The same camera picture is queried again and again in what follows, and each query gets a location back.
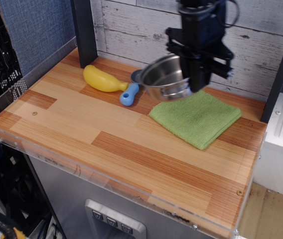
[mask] yellow toy banana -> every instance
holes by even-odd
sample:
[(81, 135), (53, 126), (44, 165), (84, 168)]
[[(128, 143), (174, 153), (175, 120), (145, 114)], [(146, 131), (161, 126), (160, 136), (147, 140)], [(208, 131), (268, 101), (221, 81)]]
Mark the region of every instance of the yellow toy banana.
[(129, 85), (127, 82), (120, 82), (114, 76), (92, 65), (88, 65), (84, 68), (83, 76), (87, 84), (104, 92), (125, 91)]

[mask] metal bowl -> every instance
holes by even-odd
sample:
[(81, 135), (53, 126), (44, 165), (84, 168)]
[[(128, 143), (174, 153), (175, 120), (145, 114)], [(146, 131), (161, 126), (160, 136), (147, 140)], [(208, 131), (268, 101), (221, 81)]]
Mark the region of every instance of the metal bowl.
[(134, 82), (143, 85), (153, 99), (172, 101), (193, 94), (188, 80), (182, 76), (179, 56), (168, 54), (145, 67)]

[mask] wood grain surface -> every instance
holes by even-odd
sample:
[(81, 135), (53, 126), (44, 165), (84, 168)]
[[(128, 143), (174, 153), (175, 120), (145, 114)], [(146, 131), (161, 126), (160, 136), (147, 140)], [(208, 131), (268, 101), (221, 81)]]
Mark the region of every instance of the wood grain surface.
[[(104, 58), (92, 64), (124, 82), (136, 69)], [(18, 145), (31, 142), (23, 145), (25, 151), (50, 158), (58, 167), (67, 165), (77, 175), (108, 175), (106, 183), (114, 190), (216, 237), (229, 237), (226, 229), (235, 229), (244, 198), (237, 192), (247, 190), (265, 133), (266, 124), (259, 121), (264, 103), (205, 88), (239, 107), (242, 117), (199, 150), (148, 116), (159, 102), (144, 89), (132, 106), (124, 107), (122, 92), (93, 89), (82, 74), (76, 49), (0, 114), (0, 129), (20, 139)]]

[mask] green cloth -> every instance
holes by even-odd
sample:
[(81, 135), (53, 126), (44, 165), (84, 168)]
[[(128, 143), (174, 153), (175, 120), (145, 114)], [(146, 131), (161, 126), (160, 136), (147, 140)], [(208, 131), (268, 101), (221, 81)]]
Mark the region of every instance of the green cloth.
[(149, 116), (193, 146), (204, 149), (241, 116), (239, 108), (199, 91), (155, 106)]

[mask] white wood panel wall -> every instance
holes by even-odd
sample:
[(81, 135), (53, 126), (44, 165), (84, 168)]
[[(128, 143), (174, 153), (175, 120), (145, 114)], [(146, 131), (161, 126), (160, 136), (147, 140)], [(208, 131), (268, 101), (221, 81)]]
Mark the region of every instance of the white wood panel wall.
[[(224, 43), (235, 54), (228, 80), (210, 86), (266, 101), (283, 56), (283, 1), (237, 0), (240, 18)], [(236, 9), (227, 3), (227, 21)], [(140, 68), (167, 53), (168, 27), (181, 27), (175, 0), (91, 0), (98, 54)]]

